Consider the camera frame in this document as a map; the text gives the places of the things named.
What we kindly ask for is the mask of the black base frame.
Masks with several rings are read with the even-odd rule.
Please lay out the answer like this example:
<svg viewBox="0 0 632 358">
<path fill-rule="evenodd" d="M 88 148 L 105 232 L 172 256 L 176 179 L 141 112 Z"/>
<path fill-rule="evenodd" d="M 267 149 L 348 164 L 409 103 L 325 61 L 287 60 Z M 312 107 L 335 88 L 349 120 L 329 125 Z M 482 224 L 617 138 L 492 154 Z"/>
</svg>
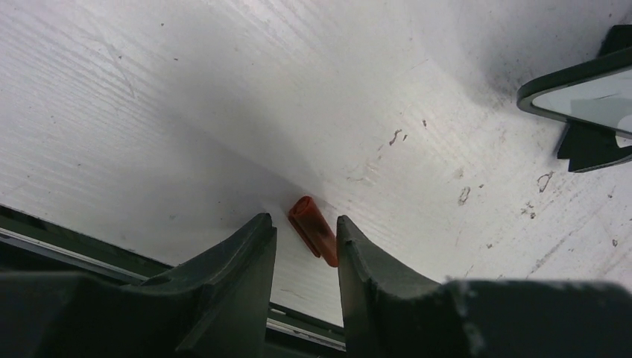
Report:
<svg viewBox="0 0 632 358">
<path fill-rule="evenodd" d="M 1 208 L 2 271 L 78 271 L 137 284 L 170 266 L 8 207 Z M 270 302 L 264 357 L 345 357 L 341 327 Z"/>
</svg>

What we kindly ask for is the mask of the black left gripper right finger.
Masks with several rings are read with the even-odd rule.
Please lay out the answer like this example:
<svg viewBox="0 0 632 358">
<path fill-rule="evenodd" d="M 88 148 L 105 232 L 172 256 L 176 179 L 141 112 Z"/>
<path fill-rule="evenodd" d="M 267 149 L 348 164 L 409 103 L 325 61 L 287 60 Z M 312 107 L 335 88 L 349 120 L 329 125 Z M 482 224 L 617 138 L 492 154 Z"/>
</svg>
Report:
<svg viewBox="0 0 632 358">
<path fill-rule="evenodd" d="M 337 220 L 349 357 L 629 357 L 631 294 L 614 283 L 437 283 Z"/>
</svg>

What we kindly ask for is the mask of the black framed whiteboard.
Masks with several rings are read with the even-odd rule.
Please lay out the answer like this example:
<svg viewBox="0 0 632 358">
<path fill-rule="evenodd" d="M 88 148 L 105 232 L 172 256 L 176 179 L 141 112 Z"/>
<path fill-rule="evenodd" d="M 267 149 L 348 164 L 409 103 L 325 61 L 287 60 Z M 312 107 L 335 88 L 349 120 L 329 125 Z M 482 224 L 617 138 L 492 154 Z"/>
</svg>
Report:
<svg viewBox="0 0 632 358">
<path fill-rule="evenodd" d="M 614 25 L 593 60 L 535 78 L 516 94 L 526 113 L 564 122 L 556 157 L 572 173 L 631 161 L 631 26 Z"/>
</svg>

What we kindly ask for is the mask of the red marker cap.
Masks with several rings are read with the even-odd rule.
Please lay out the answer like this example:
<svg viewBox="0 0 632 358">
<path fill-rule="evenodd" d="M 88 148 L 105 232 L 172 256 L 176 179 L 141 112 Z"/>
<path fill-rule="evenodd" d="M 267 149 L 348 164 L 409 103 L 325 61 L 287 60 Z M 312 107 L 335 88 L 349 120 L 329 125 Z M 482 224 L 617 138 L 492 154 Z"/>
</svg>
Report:
<svg viewBox="0 0 632 358">
<path fill-rule="evenodd" d="M 310 252 L 337 268 L 336 236 L 311 196 L 303 196 L 288 211 L 288 221 Z"/>
</svg>

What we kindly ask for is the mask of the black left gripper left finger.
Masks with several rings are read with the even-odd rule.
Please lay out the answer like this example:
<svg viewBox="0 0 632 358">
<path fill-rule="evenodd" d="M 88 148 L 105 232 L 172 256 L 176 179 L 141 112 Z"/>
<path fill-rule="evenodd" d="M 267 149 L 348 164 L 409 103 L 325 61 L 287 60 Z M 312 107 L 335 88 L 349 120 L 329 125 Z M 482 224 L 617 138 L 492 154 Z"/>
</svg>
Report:
<svg viewBox="0 0 632 358">
<path fill-rule="evenodd" d="M 173 269 L 117 286 L 1 275 L 3 357 L 262 357 L 277 249 L 267 213 Z"/>
</svg>

